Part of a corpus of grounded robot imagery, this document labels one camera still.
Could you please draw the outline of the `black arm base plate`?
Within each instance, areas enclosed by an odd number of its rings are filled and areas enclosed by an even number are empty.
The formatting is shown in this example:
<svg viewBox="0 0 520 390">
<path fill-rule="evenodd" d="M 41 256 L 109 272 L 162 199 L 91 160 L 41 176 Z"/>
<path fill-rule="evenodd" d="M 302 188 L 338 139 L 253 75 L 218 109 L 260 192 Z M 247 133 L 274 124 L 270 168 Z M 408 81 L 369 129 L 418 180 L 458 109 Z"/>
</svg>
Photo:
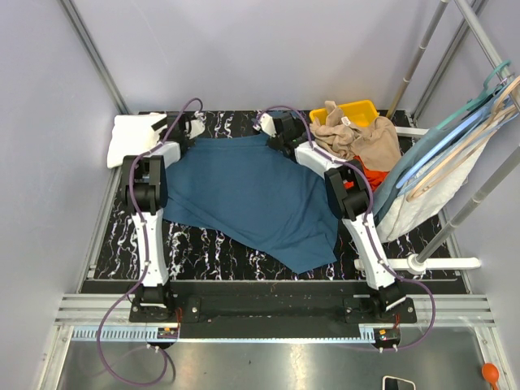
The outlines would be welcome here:
<svg viewBox="0 0 520 390">
<path fill-rule="evenodd" d="M 175 313 L 164 321 L 133 323 L 179 321 L 185 339 L 275 342 L 360 339 L 370 325 L 417 322 L 407 296 L 388 314 L 368 313 L 362 304 L 369 288 L 362 281 L 179 281 L 168 287 Z"/>
</svg>

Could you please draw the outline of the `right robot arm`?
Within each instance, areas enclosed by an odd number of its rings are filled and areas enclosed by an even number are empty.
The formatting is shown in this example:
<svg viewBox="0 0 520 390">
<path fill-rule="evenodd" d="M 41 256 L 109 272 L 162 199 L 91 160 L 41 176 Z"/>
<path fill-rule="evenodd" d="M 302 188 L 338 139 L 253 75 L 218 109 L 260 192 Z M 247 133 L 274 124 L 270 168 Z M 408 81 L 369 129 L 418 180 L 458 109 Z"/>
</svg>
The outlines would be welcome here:
<svg viewBox="0 0 520 390">
<path fill-rule="evenodd" d="M 319 147 L 303 117 L 291 112 L 263 112 L 255 120 L 255 128 L 268 135 L 269 147 L 324 180 L 329 208 L 347 228 L 365 272 L 369 297 L 362 306 L 376 321 L 390 320 L 405 294 L 377 235 L 373 193 L 361 163 L 346 162 Z"/>
</svg>

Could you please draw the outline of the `blue t-shirt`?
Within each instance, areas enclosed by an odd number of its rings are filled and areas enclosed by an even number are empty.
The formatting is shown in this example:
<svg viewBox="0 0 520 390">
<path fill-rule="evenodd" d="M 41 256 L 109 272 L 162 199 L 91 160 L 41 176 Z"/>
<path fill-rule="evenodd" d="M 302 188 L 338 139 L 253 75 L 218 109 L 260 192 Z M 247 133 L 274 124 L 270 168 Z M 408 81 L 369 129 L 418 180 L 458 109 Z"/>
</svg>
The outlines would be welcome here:
<svg viewBox="0 0 520 390">
<path fill-rule="evenodd" d="M 221 231 L 301 274 L 336 261 L 323 179 L 264 135 L 199 138 L 166 169 L 164 219 Z"/>
</svg>

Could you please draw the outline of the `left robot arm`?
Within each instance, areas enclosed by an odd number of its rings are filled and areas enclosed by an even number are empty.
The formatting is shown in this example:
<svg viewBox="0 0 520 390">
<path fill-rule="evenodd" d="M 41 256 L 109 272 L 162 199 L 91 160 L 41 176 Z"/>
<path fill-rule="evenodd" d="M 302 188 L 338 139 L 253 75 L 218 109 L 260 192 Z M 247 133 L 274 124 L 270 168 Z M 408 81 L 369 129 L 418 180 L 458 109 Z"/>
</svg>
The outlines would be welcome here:
<svg viewBox="0 0 520 390">
<path fill-rule="evenodd" d="M 165 322 L 176 311 L 163 250 L 167 168 L 179 162 L 193 143 L 194 125 L 186 114 L 150 113 L 129 119 L 139 132 L 134 145 L 122 152 L 119 193 L 134 223 L 140 262 L 137 286 L 130 289 L 134 295 L 130 320 Z"/>
</svg>

